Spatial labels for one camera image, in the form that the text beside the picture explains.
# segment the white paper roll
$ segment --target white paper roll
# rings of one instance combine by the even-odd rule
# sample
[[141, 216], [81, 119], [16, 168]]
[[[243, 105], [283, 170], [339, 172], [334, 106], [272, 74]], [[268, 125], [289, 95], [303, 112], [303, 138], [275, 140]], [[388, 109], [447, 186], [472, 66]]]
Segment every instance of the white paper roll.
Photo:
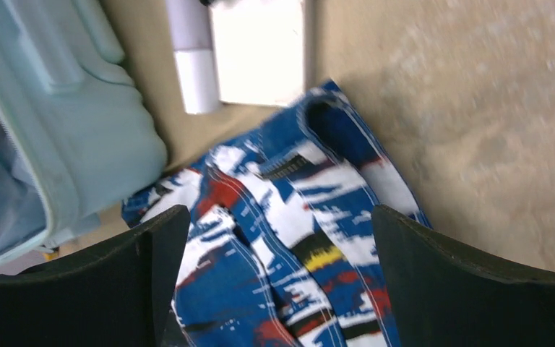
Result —
[[176, 51], [173, 55], [186, 113], [201, 114], [218, 110], [222, 103], [218, 95], [214, 53], [205, 49]]

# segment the light blue bag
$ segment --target light blue bag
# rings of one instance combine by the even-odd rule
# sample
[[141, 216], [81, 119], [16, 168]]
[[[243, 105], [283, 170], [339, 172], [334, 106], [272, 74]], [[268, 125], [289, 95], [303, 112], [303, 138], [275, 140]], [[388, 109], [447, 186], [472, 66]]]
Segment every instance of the light blue bag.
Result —
[[160, 176], [123, 58], [96, 0], [0, 0], [0, 265]]

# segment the blue white red fabric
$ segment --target blue white red fabric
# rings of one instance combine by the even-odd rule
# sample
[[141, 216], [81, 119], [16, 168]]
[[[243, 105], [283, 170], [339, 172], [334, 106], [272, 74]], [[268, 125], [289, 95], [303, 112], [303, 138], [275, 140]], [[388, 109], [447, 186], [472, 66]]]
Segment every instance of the blue white red fabric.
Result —
[[192, 215], [173, 310], [191, 346], [400, 346], [371, 227], [430, 226], [334, 82], [128, 199], [130, 225]]

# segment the concrete floor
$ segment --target concrete floor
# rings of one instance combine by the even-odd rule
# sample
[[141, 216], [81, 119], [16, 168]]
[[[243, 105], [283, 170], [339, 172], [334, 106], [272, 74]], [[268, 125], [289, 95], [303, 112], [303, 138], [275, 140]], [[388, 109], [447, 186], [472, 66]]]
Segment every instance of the concrete floor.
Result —
[[[185, 115], [163, 0], [101, 2], [170, 168], [271, 113]], [[320, 0], [317, 14], [317, 81], [343, 87], [436, 230], [555, 270], [555, 0]], [[103, 235], [123, 228], [108, 216]]]

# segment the white stitching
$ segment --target white stitching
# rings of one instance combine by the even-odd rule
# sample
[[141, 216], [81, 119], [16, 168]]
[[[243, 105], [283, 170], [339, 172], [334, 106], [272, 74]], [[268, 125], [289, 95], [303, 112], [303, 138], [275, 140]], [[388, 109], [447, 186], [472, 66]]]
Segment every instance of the white stitching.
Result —
[[259, 273], [257, 273], [257, 269], [256, 266], [254, 266], [253, 264], [250, 264], [250, 261], [248, 261], [248, 259], [245, 257], [244, 255], [244, 251], [241, 249], [244, 249], [243, 246], [241, 246], [240, 244], [236, 243], [234, 240], [229, 240], [230, 243], [233, 244], [233, 248], [237, 248], [240, 247], [240, 249], [236, 249], [236, 252], [240, 253], [241, 256], [243, 257], [243, 259], [248, 263], [248, 265], [250, 265], [250, 267], [252, 267], [252, 269], [254, 270], [254, 274], [257, 276], [257, 278], [261, 281], [261, 284], [263, 287], [267, 287], [266, 291], [262, 291], [263, 292], [263, 296], [264, 296], [264, 300], [267, 302], [267, 312], [269, 313], [269, 316], [272, 318], [271, 321], [273, 323], [273, 325], [275, 326], [275, 328], [277, 329], [277, 331], [279, 332], [279, 334], [285, 339], [285, 340], [294, 340], [296, 341], [296, 339], [294, 338], [294, 336], [291, 336], [290, 333], [288, 333], [288, 331], [286, 330], [286, 328], [282, 325], [282, 324], [278, 324], [280, 319], [278, 318], [278, 313], [277, 310], [273, 311], [271, 310], [271, 303], [272, 301], [270, 301], [269, 298], [269, 294], [267, 293], [268, 290], [271, 288], [271, 286], [269, 285], [269, 283], [267, 282], [267, 276], [264, 277], [260, 277]]
[[[368, 142], [368, 143], [371, 145], [371, 147], [375, 150], [376, 154], [377, 154], [377, 155], [381, 155], [381, 153], [380, 153], [380, 151], [378, 150], [378, 148], [376, 148], [376, 146], [374, 145], [374, 143], [373, 143], [373, 142], [371, 141], [371, 139], [369, 138], [369, 134], [365, 133], [365, 131], [361, 128], [360, 124], [358, 124], [358, 122], [356, 121], [356, 119], [353, 118], [353, 113], [355, 113], [355, 112], [356, 112], [356, 111], [352, 108], [352, 106], [348, 106], [348, 107], [346, 108], [346, 110], [345, 110], [345, 114], [347, 114], [347, 115], [348, 115], [348, 118], [350, 118], [350, 120], [356, 125], [356, 127], [358, 127], [358, 130], [359, 130], [359, 131], [361, 132], [361, 134], [363, 134], [363, 136], [367, 139], [367, 142]], [[354, 166], [352, 166], [352, 165], [350, 165], [350, 166], [351, 166], [354, 170], [356, 170], [356, 172], [358, 173], [359, 176], [362, 177], [361, 173], [358, 172], [358, 169], [356, 169], [356, 168], [355, 168]], [[371, 203], [375, 203], [374, 199], [373, 199], [373, 198], [371, 197], [371, 195], [369, 194], [369, 190], [372, 191], [372, 189], [371, 189], [371, 187], [369, 186], [369, 184], [366, 184], [366, 187], [363, 186], [363, 185], [361, 185], [361, 188], [365, 191], [365, 194], [367, 194], [367, 197], [369, 198], [369, 201], [370, 201]], [[378, 266], [380, 266], [380, 271], [383, 272], [383, 270], [382, 270], [382, 265], [379, 264], [379, 260], [378, 260], [378, 263], [377, 263], [377, 264], [378, 264]], [[360, 271], [358, 270], [358, 267], [356, 267], [356, 272], [358, 272], [359, 275], [360, 275]], [[364, 280], [363, 280], [363, 284], [365, 285], [365, 288], [367, 288], [367, 290], [368, 290], [369, 292], [371, 292], [371, 289], [367, 286], [366, 283], [364, 283]], [[378, 315], [378, 320], [379, 320], [379, 323], [382, 325], [382, 331], [383, 331], [383, 332], [386, 332], [386, 333], [383, 334], [383, 335], [386, 337], [386, 341], [388, 342], [388, 346], [389, 346], [389, 347], [392, 347], [392, 341], [390, 341], [390, 337], [389, 337], [389, 335], [388, 335], [388, 333], [387, 333], [387, 331], [386, 331], [386, 326], [384, 325], [384, 320], [382, 320], [382, 316], [379, 314], [379, 313], [380, 313], [379, 307], [377, 306], [377, 303], [375, 302], [373, 296], [370, 295], [369, 298], [371, 299], [371, 301], [374, 303], [374, 306], [376, 307], [377, 315]]]
[[[219, 179], [218, 177], [213, 176], [212, 173], [210, 173], [210, 175], [211, 175], [212, 178], [214, 178], [214, 179]], [[230, 177], [230, 176], [228, 176], [228, 175], [225, 175], [225, 178], [228, 179], [228, 180], [234, 180], [234, 179], [235, 179], [235, 178], [232, 178], [232, 177]], [[225, 184], [226, 184], [227, 186], [229, 186], [237, 195], [239, 195], [239, 197], [244, 201], [244, 203], [246, 204], [246, 206], [247, 206], [247, 207], [250, 207], [250, 213], [251, 213], [252, 215], [255, 215], [255, 213], [254, 213], [254, 211], [253, 211], [252, 209], [256, 210], [257, 207], [248, 204], [248, 202], [247, 202], [246, 199], [245, 199], [245, 198], [247, 197], [248, 194], [244, 192], [244, 194], [246, 195], [246, 196], [244, 197], [244, 196], [243, 196], [235, 187], [233, 187], [230, 183], [231, 183], [231, 182], [229, 182], [229, 181], [225, 181]], [[255, 215], [254, 218], [257, 219], [257, 220], [259, 220], [259, 225], [264, 226], [264, 228], [265, 228], [265, 231], [264, 231], [264, 232], [268, 232], [268, 228], [270, 228], [270, 226], [265, 225], [265, 222], [264, 222], [263, 220], [260, 220], [260, 218], [258, 218], [257, 215]], [[267, 242], [267, 246], [268, 246], [268, 247], [271, 247], [272, 250], [273, 250], [273, 252], [275, 252], [276, 254], [279, 254], [278, 252], [275, 251], [275, 249], [273, 248], [273, 246], [272, 246], [269, 242]], [[292, 261], [296, 261], [296, 260], [293, 258], [292, 254], [290, 254], [289, 252], [284, 252], [284, 253], [285, 253], [285, 256], [286, 256], [286, 257], [289, 257]], [[297, 271], [295, 271], [294, 267], [292, 266], [292, 264], [291, 264], [289, 261], [287, 261], [286, 264], [287, 264], [288, 267], [293, 271], [293, 274], [296, 274], [296, 273], [297, 273]], [[307, 273], [304, 273], [304, 277], [301, 277], [300, 275], [298, 275], [297, 278], [298, 278], [299, 280], [312, 280], [312, 281], [315, 282], [315, 280], [313, 280], [313, 278], [311, 278], [309, 275], [307, 275]], [[328, 305], [329, 308], [332, 308], [331, 303], [330, 303], [329, 299], [326, 297], [326, 295], [324, 295], [324, 298], [323, 298], [323, 299], [324, 299], [324, 300], [322, 300], [322, 301], [324, 302], [324, 304]], [[327, 320], [327, 317], [324, 315], [324, 312], [323, 312], [322, 310], [320, 310], [320, 312], [322, 313], [322, 318], [324, 318], [324, 320], [325, 320], [327, 323], [330, 323], [330, 320]], [[334, 340], [334, 338], [333, 338], [333, 334], [332, 334], [332, 329], [331, 329], [331, 327], [333, 327], [333, 328], [335, 329], [335, 332], [336, 332], [337, 334], [339, 334], [339, 332], [337, 331], [337, 326], [336, 326], [335, 324], [329, 324], [329, 334], [331, 335], [331, 341], [333, 342], [333, 345], [336, 346], [335, 340]]]
[[[356, 170], [356, 168], [354, 168], [354, 166], [352, 166], [351, 164], [350, 164], [350, 167], [351, 167], [353, 170]], [[371, 203], [374, 203], [374, 200], [371, 198], [371, 196], [369, 195], [369, 192], [368, 192], [367, 189], [366, 189], [366, 185], [360, 184], [360, 185], [359, 185], [359, 188], [362, 189], [362, 190], [364, 190], [364, 191], [365, 191], [365, 194], [367, 194], [367, 197], [369, 198], [369, 201], [370, 201]], [[316, 210], [315, 204], [310, 203], [310, 202], [309, 202], [309, 199], [307, 199], [307, 198], [305, 197], [305, 195], [302, 194], [301, 191], [300, 191], [299, 189], [295, 188], [295, 190], [296, 190], [296, 191], [308, 202], [308, 205], [309, 205], [311, 208], [313, 208], [314, 210]], [[362, 274], [361, 271], [358, 269], [358, 266], [356, 266], [356, 265], [354, 265], [354, 264], [352, 264], [352, 263], [350, 263], [350, 265], [352, 265], [352, 267], [354, 268], [354, 270], [356, 270], [356, 272], [358, 273], [359, 280], [360, 280], [361, 283], [363, 284], [363, 287], [366, 289], [366, 292], [367, 292], [367, 294], [368, 294], [368, 296], [369, 296], [369, 300], [372, 302], [372, 304], [374, 305], [374, 308], [375, 308], [375, 310], [376, 310], [377, 320], [379, 321], [379, 324], [382, 326], [382, 335], [386, 336], [386, 341], [388, 342], [388, 346], [389, 346], [389, 347], [392, 347], [392, 343], [390, 342], [390, 338], [388, 337], [388, 334], [385, 333], [385, 332], [387, 332], [387, 331], [386, 331], [386, 326], [384, 325], [384, 321], [382, 320], [382, 316], [379, 314], [379, 306], [378, 306], [378, 304], [375, 302], [374, 297], [371, 295], [371, 289], [369, 288], [369, 286], [367, 285], [367, 283], [365, 283], [363, 274]]]

